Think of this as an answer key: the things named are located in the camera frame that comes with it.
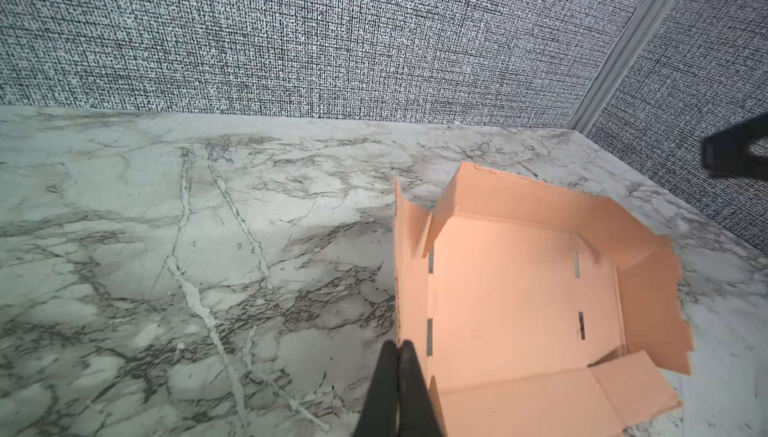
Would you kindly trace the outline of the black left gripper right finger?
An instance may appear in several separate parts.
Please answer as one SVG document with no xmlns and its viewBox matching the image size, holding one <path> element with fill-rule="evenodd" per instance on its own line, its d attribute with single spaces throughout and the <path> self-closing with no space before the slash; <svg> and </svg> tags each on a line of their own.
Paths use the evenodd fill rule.
<svg viewBox="0 0 768 437">
<path fill-rule="evenodd" d="M 398 436 L 443 435 L 416 349 L 409 340 L 405 340 L 398 350 L 398 412 Z"/>
</svg>

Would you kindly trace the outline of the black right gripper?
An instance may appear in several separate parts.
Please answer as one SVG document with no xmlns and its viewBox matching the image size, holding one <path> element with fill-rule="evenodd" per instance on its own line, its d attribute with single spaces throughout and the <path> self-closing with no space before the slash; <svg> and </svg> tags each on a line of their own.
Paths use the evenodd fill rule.
<svg viewBox="0 0 768 437">
<path fill-rule="evenodd" d="M 733 125 L 703 139 L 701 163 L 712 178 L 767 180 L 767 157 L 750 146 L 767 137 L 767 113 Z"/>
</svg>

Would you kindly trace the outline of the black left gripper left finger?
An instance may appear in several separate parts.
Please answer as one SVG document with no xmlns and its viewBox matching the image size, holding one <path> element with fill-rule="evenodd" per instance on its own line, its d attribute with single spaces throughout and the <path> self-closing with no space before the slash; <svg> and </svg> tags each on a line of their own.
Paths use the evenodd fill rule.
<svg viewBox="0 0 768 437">
<path fill-rule="evenodd" d="M 374 369 L 354 437 L 397 435 L 398 347 L 383 343 Z"/>
</svg>

